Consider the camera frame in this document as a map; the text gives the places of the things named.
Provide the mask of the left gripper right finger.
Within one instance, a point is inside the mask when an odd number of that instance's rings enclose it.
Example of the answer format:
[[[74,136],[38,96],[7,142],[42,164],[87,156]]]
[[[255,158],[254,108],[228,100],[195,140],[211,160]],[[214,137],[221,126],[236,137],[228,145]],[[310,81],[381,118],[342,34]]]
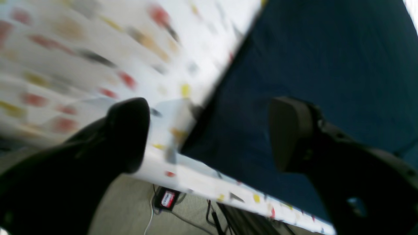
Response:
[[[269,133],[276,167],[305,175],[338,235],[416,235],[417,170],[358,143],[302,100],[272,98]]]

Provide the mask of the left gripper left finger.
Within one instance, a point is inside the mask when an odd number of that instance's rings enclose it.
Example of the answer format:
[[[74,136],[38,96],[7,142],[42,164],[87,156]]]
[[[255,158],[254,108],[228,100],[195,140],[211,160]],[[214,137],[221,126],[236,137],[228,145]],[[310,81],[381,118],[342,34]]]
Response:
[[[144,98],[114,104],[57,146],[1,174],[1,228],[11,235],[86,235],[109,185],[141,166],[150,126]]]

